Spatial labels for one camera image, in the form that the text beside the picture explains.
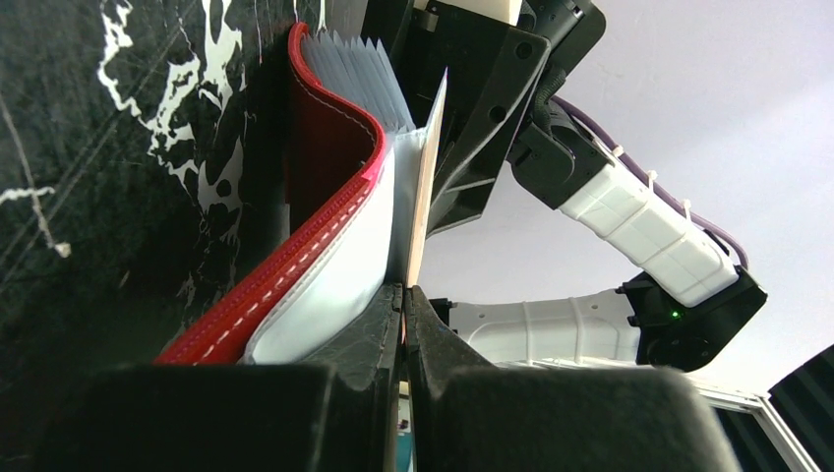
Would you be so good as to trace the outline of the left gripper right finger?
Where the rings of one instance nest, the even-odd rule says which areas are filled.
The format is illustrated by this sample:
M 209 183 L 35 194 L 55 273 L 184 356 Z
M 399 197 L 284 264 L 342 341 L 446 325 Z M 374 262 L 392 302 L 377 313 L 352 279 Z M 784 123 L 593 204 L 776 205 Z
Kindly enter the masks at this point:
M 669 369 L 501 368 L 406 290 L 418 471 L 736 471 L 716 415 Z

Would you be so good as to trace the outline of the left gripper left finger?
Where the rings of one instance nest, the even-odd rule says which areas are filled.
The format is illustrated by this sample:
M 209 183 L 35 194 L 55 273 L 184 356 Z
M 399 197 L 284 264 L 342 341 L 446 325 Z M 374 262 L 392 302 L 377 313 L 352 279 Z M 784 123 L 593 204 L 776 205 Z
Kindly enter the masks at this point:
M 286 365 L 130 366 L 89 378 L 36 471 L 391 471 L 402 290 Z

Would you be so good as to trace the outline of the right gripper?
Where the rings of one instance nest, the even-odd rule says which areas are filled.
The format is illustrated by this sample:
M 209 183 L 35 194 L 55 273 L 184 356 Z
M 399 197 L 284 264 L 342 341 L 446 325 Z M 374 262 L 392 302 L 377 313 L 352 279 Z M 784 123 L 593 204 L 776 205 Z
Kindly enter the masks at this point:
M 529 194 L 557 209 L 611 165 L 557 97 L 606 25 L 591 1 L 368 3 L 362 33 L 386 47 L 416 123 L 447 84 L 429 234 L 483 213 L 527 103 L 507 161 Z

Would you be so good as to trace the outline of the orange credit card from holder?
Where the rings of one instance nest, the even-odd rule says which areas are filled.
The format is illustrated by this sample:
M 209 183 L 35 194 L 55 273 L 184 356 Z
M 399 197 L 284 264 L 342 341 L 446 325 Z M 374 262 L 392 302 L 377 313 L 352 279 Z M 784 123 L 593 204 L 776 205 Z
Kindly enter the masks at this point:
M 424 127 L 425 142 L 421 151 L 405 279 L 405 287 L 408 289 L 417 285 L 423 261 L 435 168 L 440 148 L 443 115 L 447 97 L 447 75 L 448 69 L 444 69 L 427 119 L 427 124 Z

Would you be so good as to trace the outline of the red leather card holder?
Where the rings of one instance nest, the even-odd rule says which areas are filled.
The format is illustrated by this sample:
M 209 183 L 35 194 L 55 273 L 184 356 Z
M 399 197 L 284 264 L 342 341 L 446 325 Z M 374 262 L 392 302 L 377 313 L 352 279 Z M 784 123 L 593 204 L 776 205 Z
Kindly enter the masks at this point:
M 395 137 L 415 126 L 380 42 L 289 33 L 290 234 L 157 358 L 160 365 L 289 364 L 350 325 L 383 283 Z

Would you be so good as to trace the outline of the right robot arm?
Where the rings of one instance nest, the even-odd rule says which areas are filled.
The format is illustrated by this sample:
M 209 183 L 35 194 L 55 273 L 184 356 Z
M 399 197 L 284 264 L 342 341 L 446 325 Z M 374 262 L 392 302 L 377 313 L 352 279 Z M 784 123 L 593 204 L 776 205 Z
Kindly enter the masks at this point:
M 421 1 L 426 71 L 450 73 L 429 231 L 479 218 L 508 166 L 520 187 L 638 268 L 562 300 L 441 302 L 448 326 L 497 364 L 710 363 L 767 295 L 739 245 L 663 190 L 559 89 L 606 29 L 590 1 Z

